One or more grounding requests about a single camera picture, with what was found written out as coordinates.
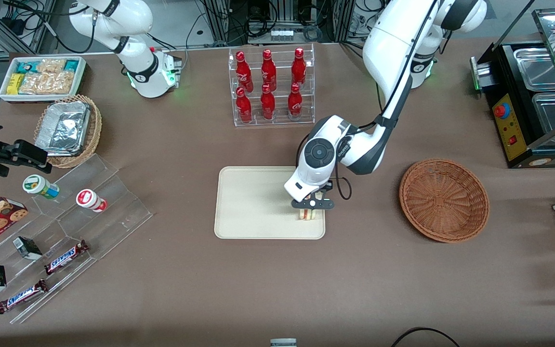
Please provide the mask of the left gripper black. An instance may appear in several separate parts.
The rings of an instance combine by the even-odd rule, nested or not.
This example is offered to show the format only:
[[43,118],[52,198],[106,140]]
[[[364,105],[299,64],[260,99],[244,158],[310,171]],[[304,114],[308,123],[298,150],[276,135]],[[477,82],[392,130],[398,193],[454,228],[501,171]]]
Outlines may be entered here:
[[[320,187],[315,193],[312,199],[312,209],[313,210],[331,210],[334,208],[335,204],[333,200],[326,199],[327,192],[333,189],[333,181],[328,181],[324,186]],[[300,210],[311,210],[310,205],[311,199],[302,199],[301,201],[292,200],[291,206],[295,209]]]

